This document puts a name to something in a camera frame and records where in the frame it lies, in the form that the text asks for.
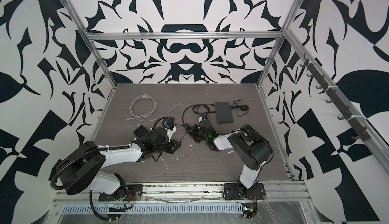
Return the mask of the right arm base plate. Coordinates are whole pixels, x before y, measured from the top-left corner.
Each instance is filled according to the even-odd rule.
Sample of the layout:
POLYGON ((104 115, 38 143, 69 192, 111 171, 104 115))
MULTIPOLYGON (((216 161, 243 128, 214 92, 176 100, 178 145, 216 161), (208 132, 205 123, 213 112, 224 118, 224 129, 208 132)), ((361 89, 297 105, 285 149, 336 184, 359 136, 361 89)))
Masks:
POLYGON ((225 183, 222 194, 225 200, 264 200, 265 195, 266 192, 262 183, 255 183, 251 188, 246 188, 241 183, 225 183))

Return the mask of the black wall power adapter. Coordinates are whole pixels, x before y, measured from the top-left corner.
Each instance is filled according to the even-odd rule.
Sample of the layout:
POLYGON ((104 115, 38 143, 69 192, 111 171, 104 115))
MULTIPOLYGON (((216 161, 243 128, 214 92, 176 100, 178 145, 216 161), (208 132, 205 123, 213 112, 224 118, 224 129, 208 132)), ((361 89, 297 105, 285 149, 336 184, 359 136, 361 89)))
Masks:
POLYGON ((233 101, 232 105, 230 106, 230 109, 236 110, 236 114, 238 117, 243 117, 249 112, 248 105, 244 104, 241 98, 233 101))

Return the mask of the small black adapter with cable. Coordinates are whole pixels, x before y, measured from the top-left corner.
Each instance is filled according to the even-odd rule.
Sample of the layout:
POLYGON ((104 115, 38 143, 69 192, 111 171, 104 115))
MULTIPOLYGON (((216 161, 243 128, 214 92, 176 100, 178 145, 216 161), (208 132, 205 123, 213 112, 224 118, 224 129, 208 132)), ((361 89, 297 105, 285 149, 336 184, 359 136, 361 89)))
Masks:
POLYGON ((173 135, 177 131, 177 124, 175 124, 174 121, 174 117, 165 117, 163 120, 163 128, 166 133, 163 141, 164 144, 176 143, 178 145, 181 145, 183 138, 187 135, 187 132, 185 132, 179 141, 173 139, 173 135))

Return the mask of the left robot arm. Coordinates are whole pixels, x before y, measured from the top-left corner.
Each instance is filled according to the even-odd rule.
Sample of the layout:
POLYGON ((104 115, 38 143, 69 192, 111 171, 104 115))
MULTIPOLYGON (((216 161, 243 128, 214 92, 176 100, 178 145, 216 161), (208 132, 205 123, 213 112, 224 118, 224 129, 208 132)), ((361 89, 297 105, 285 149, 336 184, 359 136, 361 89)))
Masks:
POLYGON ((132 209, 132 204, 125 202, 130 200, 133 191, 120 174, 106 173, 103 169, 149 158, 157 162, 163 153, 175 153, 181 143, 172 138, 177 130, 174 121, 174 117, 164 116, 157 119, 150 130, 140 126, 134 132, 135 139, 126 145, 98 146, 94 141, 84 143, 56 166, 50 187, 65 190, 69 196, 88 191, 93 214, 101 221, 117 221, 123 213, 132 209), (95 192, 106 194, 123 206, 111 207, 109 211, 115 212, 114 215, 101 215, 93 204, 95 192))

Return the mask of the black network switch box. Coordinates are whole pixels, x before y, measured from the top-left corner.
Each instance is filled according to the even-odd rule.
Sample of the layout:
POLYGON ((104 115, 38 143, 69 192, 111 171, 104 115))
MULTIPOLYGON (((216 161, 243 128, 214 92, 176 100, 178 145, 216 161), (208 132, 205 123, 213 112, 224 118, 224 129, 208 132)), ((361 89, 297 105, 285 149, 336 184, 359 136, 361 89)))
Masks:
POLYGON ((216 102, 215 112, 218 124, 230 124, 234 122, 229 102, 216 102))

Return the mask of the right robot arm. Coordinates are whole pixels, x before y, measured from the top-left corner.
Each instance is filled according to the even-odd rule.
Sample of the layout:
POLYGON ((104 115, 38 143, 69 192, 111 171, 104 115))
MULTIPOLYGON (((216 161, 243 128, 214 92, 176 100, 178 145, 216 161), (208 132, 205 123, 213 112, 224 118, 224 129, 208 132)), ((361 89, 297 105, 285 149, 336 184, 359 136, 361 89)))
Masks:
POLYGON ((184 126, 196 143, 205 142, 216 152, 233 149, 242 160, 244 165, 237 182, 223 186, 225 200, 264 199, 264 185, 258 177, 263 166, 274 156, 273 147, 266 138, 248 124, 229 133, 217 133, 206 116, 200 117, 197 124, 190 126, 185 123, 184 126))

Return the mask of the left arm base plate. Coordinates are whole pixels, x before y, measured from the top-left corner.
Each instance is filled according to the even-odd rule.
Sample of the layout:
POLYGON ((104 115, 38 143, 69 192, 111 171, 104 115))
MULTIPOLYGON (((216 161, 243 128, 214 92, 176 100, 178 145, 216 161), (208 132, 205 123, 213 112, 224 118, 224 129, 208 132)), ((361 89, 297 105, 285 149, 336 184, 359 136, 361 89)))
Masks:
POLYGON ((136 197, 141 197, 143 191, 143 185, 127 185, 126 187, 119 187, 113 194, 101 193, 98 200, 100 202, 109 201, 133 201, 136 197))

